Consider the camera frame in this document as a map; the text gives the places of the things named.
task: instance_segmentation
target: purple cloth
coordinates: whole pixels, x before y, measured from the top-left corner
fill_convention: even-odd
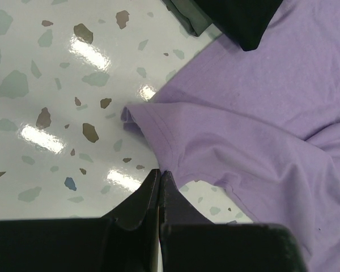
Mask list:
[[[225,188],[287,226],[310,271],[340,271],[340,0],[284,0],[257,50],[220,37],[122,119],[178,188]]]

